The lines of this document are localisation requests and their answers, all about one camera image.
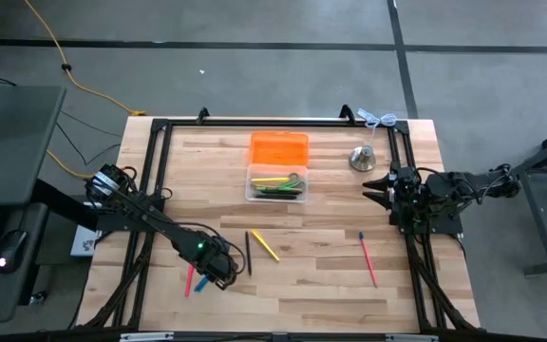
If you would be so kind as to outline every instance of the yellow marker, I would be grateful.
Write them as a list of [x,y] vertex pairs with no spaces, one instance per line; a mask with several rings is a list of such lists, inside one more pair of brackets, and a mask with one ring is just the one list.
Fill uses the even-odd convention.
[[269,252],[272,257],[277,261],[277,262],[280,262],[280,258],[277,257],[277,255],[274,253],[274,251],[272,251],[272,249],[270,248],[270,246],[267,245],[267,243],[265,243],[265,240],[263,239],[263,236],[261,236],[261,233],[257,232],[256,230],[252,230],[251,233],[253,233],[253,235],[255,236],[255,238],[261,242],[261,244],[263,245],[263,247],[265,247],[265,249],[267,250],[267,252]]
[[288,177],[278,177],[278,178],[268,178],[268,179],[251,179],[251,182],[260,182],[260,181],[290,181]]

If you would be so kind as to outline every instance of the orange lid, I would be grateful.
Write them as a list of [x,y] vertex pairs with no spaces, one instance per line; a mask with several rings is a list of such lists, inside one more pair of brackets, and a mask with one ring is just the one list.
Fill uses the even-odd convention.
[[291,132],[255,132],[251,136],[251,163],[307,166],[308,135]]

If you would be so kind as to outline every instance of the pink pen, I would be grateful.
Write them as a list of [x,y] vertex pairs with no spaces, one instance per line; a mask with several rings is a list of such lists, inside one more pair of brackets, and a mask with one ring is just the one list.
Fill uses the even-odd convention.
[[365,235],[360,232],[358,235],[360,237],[360,242],[362,243],[362,249],[365,250],[365,257],[367,257],[368,270],[370,271],[370,277],[372,278],[372,283],[377,287],[377,279],[375,278],[375,272],[372,270],[372,263],[370,262],[370,256],[368,255],[367,245],[365,244]]
[[185,285],[185,297],[189,296],[191,290],[191,279],[194,277],[194,265],[189,265],[189,274],[187,275],[187,285]]

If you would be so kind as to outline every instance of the metal bell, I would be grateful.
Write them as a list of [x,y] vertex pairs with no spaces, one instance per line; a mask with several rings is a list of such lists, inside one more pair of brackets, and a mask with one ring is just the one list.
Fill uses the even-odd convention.
[[375,153],[372,146],[356,147],[349,154],[349,165],[360,172],[367,172],[375,167]]

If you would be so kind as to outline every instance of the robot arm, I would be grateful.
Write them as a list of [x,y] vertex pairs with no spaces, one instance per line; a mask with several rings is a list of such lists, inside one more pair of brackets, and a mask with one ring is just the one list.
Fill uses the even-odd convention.
[[243,271],[243,268],[238,271],[229,255],[230,247],[235,247],[233,244],[208,226],[203,227],[212,230],[213,236],[182,227],[168,218],[156,208],[158,199],[139,191],[130,176],[117,166],[105,165],[88,181],[85,189],[90,200],[102,203],[113,215],[121,215],[129,231],[155,231],[168,238],[182,259],[221,290],[233,284],[237,274]]
[[[425,183],[419,171],[432,173]],[[363,186],[379,191],[363,195],[391,210],[389,223],[405,234],[461,233],[459,213],[472,201],[482,204],[486,197],[512,198],[520,190],[508,164],[478,175],[392,165],[385,177]]]

